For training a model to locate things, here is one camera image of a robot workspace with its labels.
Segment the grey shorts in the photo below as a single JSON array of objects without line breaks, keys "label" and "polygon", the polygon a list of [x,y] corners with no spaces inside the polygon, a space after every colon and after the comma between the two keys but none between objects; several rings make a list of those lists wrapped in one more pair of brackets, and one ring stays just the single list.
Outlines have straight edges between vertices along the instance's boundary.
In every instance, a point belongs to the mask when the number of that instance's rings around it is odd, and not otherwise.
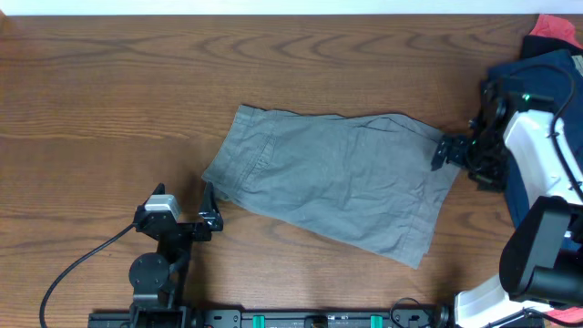
[{"label": "grey shorts", "polygon": [[441,137],[401,114],[240,106],[203,178],[245,210],[417,268],[459,172],[432,168]]}]

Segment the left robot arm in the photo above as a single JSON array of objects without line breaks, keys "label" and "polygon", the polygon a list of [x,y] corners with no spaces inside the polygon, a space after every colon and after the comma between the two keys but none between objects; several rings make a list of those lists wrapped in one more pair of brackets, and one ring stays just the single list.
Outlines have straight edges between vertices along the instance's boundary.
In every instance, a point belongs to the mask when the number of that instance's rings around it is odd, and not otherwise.
[{"label": "left robot arm", "polygon": [[160,183],[136,209],[137,232],[158,243],[154,252],[137,257],[129,269],[133,286],[130,328],[189,328],[196,325],[194,311],[183,302],[192,244],[209,241],[206,223],[180,223],[177,199]]}]

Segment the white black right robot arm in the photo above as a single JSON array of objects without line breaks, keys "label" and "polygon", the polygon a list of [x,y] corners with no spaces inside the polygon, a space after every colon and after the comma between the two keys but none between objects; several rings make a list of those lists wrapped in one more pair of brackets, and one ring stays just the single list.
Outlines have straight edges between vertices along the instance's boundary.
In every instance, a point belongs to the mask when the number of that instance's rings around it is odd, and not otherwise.
[{"label": "white black right robot arm", "polygon": [[528,210],[499,272],[455,300],[465,327],[582,302],[582,175],[562,130],[562,106],[522,79],[485,82],[473,135],[447,136],[401,114],[302,116],[242,106],[204,172],[209,194],[327,238],[417,267],[458,172],[505,190],[514,161]]}]

